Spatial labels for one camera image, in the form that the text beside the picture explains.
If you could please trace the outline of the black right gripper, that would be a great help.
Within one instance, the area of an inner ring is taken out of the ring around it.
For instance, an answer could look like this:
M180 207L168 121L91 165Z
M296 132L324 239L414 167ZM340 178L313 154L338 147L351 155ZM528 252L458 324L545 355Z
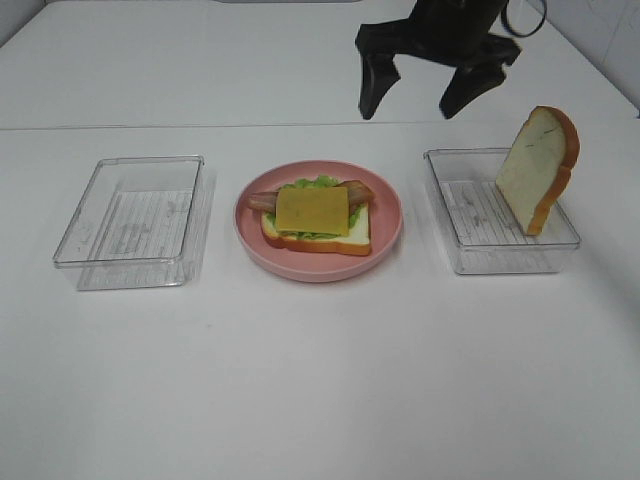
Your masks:
M439 103L445 119L500 86L506 78L500 63L512 65L521 52L514 40L489 32L505 6L504 1L418 1L404 19L361 25L356 47L362 117L370 120L401 79L394 64L397 54L459 67Z

